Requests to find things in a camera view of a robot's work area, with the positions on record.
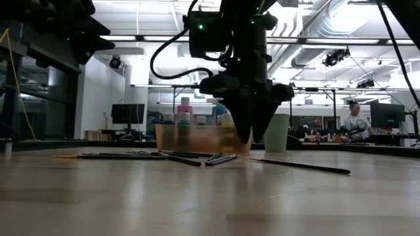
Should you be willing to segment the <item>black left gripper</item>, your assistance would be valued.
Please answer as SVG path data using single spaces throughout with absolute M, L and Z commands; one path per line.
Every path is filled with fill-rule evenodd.
M 78 64 L 86 64 L 96 51 L 115 48 L 98 35 L 111 31 L 95 20 L 92 0 L 19 0 L 19 17 L 39 33 L 50 33 L 70 41 Z

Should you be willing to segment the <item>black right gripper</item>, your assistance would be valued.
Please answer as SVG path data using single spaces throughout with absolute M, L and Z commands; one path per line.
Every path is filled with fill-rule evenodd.
M 295 94 L 289 85 L 274 84 L 268 79 L 267 63 L 271 61 L 266 48 L 264 28 L 238 28 L 233 33 L 233 57 L 227 60 L 227 68 L 199 84 L 199 91 L 215 98 L 224 99 L 238 136 L 243 144 L 251 134 L 250 99 L 257 97 L 253 118 L 253 141 L 262 140 L 273 115 L 281 105 Z

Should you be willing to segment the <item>large teal paint bottle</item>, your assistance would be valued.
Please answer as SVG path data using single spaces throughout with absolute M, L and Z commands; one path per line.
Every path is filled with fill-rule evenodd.
M 212 107 L 212 119 L 213 119 L 213 124 L 217 125 L 219 123 L 218 116 L 224 115 L 225 113 L 227 113 L 227 109 L 224 105 L 220 103 L 220 100 L 217 100 L 217 99 L 213 100 L 213 104 L 214 106 Z

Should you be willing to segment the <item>long black paintbrush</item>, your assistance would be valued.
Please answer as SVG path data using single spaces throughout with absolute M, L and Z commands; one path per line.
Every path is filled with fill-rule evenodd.
M 315 166 L 315 165 L 306 165 L 302 163 L 291 163 L 286 161 L 277 161 L 273 159 L 256 159 L 252 158 L 254 161 L 262 162 L 262 163 L 268 163 L 273 165 L 281 165 L 286 167 L 295 167 L 295 168 L 305 168 L 310 170 L 319 170 L 324 172 L 332 172 L 336 174 L 350 174 L 351 171 L 347 169 L 341 169 L 341 168 L 332 168 L 332 167 L 321 167 L 321 166 Z

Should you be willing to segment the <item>green plastic cup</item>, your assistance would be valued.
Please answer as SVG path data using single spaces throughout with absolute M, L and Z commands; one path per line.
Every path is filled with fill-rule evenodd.
M 283 153 L 287 145 L 289 115 L 274 114 L 264 134 L 265 151 Z

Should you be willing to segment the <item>thick black paintbrush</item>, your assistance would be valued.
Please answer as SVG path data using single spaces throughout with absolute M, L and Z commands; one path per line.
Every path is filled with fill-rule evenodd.
M 174 156 L 174 155 L 169 155 L 169 154 L 162 153 L 162 152 L 159 152 L 159 156 L 160 157 L 165 157 L 170 161 L 174 161 L 174 162 L 178 162 L 178 163 L 182 163 L 182 164 L 186 164 L 186 165 L 190 165 L 190 166 L 194 166 L 194 167 L 200 167 L 201 166 L 201 162 L 199 162 L 199 161 L 193 161 L 193 160 L 185 159 L 185 158 L 182 158 L 182 157 L 177 157 L 177 156 Z

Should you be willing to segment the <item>black computer monitor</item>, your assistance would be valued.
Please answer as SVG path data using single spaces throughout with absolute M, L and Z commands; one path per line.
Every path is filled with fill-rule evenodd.
M 370 112 L 373 128 L 399 128 L 406 121 L 403 105 L 371 103 Z
M 131 125 L 141 125 L 144 121 L 144 104 L 113 104 L 111 118 L 113 124 L 127 125 L 127 130 L 131 130 Z

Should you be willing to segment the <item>person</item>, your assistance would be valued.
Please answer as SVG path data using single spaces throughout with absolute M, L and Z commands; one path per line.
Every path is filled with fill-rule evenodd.
M 350 114 L 343 121 L 343 126 L 350 131 L 351 140 L 368 139 L 374 131 L 370 122 L 360 114 L 360 105 L 357 102 L 349 102 Z

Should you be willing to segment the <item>long ceiling light bar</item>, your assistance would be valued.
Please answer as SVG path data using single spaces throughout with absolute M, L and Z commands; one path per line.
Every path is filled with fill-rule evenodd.
M 172 35 L 101 35 L 101 38 L 113 42 L 151 42 L 163 43 L 173 38 Z M 360 45 L 360 46 L 389 46 L 392 40 L 387 38 L 319 38 L 319 37 L 267 37 L 268 44 L 285 45 Z

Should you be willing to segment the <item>grey handled paintbrush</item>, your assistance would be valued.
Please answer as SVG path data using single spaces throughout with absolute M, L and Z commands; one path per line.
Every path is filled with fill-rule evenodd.
M 223 157 L 223 158 L 219 158 L 219 159 L 213 159 L 211 161 L 205 162 L 205 166 L 212 167 L 212 166 L 215 166 L 215 165 L 219 165 L 219 164 L 223 164 L 225 162 L 228 162 L 229 160 L 231 160 L 231 157 Z

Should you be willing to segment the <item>black metal rack frame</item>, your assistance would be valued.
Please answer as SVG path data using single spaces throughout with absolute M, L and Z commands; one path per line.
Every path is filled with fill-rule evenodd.
M 176 113 L 183 98 L 190 100 L 194 115 L 210 115 L 217 105 L 217 100 L 209 95 L 199 97 L 195 90 L 174 85 L 131 85 L 137 92 L 146 92 L 148 95 L 148 111 L 160 113 Z M 292 101 L 283 102 L 276 112 L 289 115 L 310 116 L 338 116 L 338 100 L 319 94 L 298 94 Z

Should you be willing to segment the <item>small white post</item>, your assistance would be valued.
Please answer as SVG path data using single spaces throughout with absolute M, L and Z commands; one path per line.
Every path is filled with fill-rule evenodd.
M 5 156 L 5 157 L 11 157 L 12 146 L 13 146 L 12 138 L 0 138 L 0 155 Z

